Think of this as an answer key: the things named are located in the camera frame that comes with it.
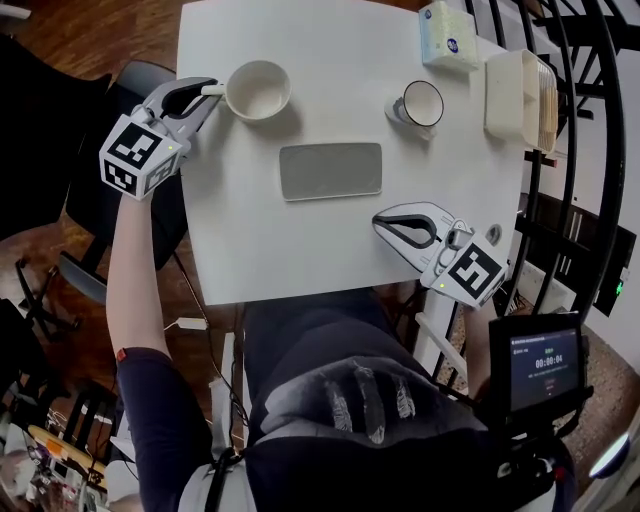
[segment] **white plastic container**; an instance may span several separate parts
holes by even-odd
[[[558,91],[549,67],[528,50],[487,61],[486,130],[551,153],[558,129]]]

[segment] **white table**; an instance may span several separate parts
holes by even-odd
[[[502,51],[480,40],[483,58]],[[215,0],[183,7],[178,77],[224,81],[245,62],[280,64],[291,108],[260,127],[218,109],[201,128],[183,189],[198,277],[207,304],[321,293],[416,279],[419,273],[371,227],[379,211],[432,201],[473,227],[503,228],[509,252],[523,148],[483,130],[485,76],[425,68],[418,15],[354,0]],[[438,135],[407,138],[383,112],[416,79],[444,98]],[[287,203],[282,146],[377,142],[377,196]]]

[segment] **forearm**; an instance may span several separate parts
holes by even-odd
[[[122,196],[111,251],[107,323],[113,351],[145,347],[169,351],[153,260],[151,198]]]
[[[495,318],[497,315],[492,300],[488,300],[478,311],[464,310],[469,396],[473,399],[478,398],[478,393],[491,376],[489,322]]]

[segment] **white mug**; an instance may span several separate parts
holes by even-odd
[[[416,80],[407,86],[402,96],[387,101],[384,113],[396,123],[418,129],[424,139],[431,140],[444,113],[444,102],[434,85]]]
[[[231,111],[247,123],[275,116],[289,102],[291,81],[277,64],[247,62],[233,72],[226,85],[205,85],[203,96],[222,96]]]

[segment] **tissue box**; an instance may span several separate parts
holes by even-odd
[[[420,9],[422,62],[469,73],[478,69],[473,16],[434,2]]]

